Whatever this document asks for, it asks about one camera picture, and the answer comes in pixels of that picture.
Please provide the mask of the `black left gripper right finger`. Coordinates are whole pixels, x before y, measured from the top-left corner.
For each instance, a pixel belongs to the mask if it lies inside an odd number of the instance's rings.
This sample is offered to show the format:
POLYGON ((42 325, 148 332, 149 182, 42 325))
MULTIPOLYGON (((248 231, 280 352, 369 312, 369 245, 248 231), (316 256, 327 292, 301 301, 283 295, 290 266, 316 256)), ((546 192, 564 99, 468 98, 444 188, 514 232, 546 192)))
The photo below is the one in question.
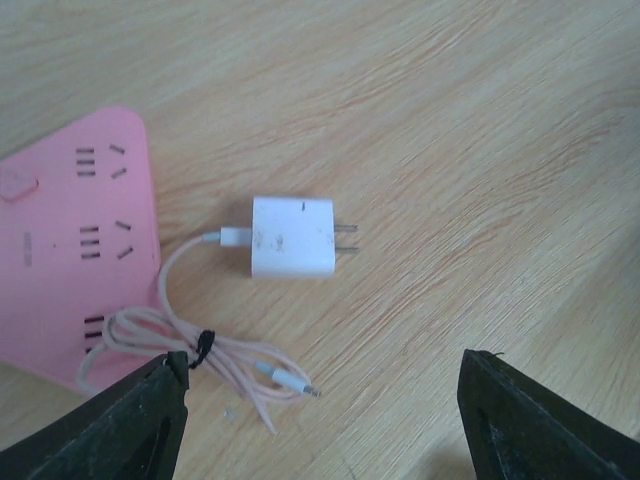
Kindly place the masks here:
POLYGON ((639 442, 488 351, 465 350, 458 407, 478 479, 637 479, 639 442))

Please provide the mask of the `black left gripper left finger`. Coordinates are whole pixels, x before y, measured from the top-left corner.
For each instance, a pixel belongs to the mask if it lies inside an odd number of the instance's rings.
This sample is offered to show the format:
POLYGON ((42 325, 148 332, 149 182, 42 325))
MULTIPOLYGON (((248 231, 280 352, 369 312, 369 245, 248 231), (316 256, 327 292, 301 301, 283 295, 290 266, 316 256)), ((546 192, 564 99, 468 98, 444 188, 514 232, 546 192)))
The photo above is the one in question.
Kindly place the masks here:
POLYGON ((183 439, 187 354, 160 355, 1 452, 3 479, 171 479, 183 439))

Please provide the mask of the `pink triangular power strip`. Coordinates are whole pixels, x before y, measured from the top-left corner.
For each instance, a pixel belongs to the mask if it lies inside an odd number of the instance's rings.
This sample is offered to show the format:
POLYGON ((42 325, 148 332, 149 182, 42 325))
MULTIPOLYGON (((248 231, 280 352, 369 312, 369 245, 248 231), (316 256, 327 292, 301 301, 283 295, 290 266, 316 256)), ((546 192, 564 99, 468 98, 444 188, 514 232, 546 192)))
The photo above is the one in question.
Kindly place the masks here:
POLYGON ((76 389, 104 321, 156 306, 161 265, 145 125, 121 106, 1 164, 1 358, 76 389))

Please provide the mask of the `white plug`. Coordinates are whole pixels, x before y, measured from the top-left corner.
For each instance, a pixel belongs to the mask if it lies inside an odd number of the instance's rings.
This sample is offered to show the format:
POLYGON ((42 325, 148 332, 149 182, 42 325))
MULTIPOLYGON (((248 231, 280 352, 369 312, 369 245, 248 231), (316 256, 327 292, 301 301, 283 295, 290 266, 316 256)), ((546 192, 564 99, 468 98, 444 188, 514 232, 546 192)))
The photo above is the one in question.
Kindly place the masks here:
POLYGON ((337 224, 330 199, 256 197, 251 226, 254 278, 327 278, 334 274, 338 233, 355 233, 355 224, 337 224))

